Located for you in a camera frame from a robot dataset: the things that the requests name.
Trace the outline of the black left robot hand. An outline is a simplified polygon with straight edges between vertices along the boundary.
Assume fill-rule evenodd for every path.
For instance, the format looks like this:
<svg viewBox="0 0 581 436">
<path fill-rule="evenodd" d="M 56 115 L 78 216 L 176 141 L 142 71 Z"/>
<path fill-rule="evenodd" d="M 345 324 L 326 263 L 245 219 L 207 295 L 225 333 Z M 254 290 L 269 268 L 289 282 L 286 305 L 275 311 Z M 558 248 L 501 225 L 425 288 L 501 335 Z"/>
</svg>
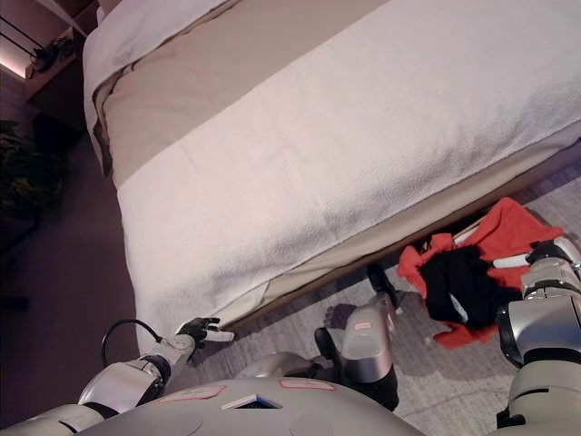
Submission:
<svg viewBox="0 0 581 436">
<path fill-rule="evenodd" d="M 205 347 L 207 342 L 233 342 L 235 334 L 223 331 L 219 324 L 220 318 L 194 318 L 182 324 L 176 335 L 188 335 L 197 349 Z"/>
</svg>

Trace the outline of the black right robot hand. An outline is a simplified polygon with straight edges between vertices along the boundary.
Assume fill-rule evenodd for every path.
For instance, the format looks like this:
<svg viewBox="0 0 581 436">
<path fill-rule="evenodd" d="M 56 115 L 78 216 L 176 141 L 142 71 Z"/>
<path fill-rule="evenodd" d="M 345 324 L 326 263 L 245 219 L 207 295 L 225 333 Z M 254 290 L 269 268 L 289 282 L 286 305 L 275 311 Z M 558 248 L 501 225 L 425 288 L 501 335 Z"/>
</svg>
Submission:
<svg viewBox="0 0 581 436">
<path fill-rule="evenodd" d="M 530 266 L 546 258 L 565 260 L 574 272 L 580 273 L 580 251 L 571 240 L 564 236 L 559 236 L 551 241 L 534 243 L 533 250 L 528 253 L 493 260 L 492 266 L 495 268 Z"/>
</svg>

